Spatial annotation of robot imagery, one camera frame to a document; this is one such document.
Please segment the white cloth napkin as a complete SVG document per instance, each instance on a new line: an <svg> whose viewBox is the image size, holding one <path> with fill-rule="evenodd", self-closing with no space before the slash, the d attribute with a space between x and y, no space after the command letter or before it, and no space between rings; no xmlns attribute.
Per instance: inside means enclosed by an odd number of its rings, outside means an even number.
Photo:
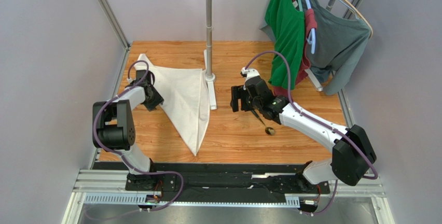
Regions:
<svg viewBox="0 0 442 224"><path fill-rule="evenodd" d="M149 71L155 76L154 87L164 98L161 108L196 156L205 137L211 111L205 70L155 66L145 54L139 55L138 60L149 64Z"/></svg>

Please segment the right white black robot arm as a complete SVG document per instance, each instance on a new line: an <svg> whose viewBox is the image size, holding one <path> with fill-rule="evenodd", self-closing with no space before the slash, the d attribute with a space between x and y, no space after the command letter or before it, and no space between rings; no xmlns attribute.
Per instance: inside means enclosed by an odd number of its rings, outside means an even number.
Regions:
<svg viewBox="0 0 442 224"><path fill-rule="evenodd" d="M260 76L231 87L230 106L234 112L256 110L265 119L295 129L324 146L331 158L307 162L301 171L304 180L312 185L339 180L356 186L362 178L368 178L366 172L377 159L362 127L334 124L302 109L286 96L275 96Z"/></svg>

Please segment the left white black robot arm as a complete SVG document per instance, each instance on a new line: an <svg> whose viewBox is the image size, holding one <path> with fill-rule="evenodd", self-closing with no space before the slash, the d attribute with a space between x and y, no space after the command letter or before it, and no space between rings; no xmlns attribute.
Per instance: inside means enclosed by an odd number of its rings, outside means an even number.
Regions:
<svg viewBox="0 0 442 224"><path fill-rule="evenodd" d="M130 187L153 190L159 185L153 161L135 143L136 132L132 111L143 105L148 111L163 104L164 99L154 87L151 71L136 72L136 80L126 86L119 98L93 104L93 136L96 148L103 148L119 157L129 169Z"/></svg>

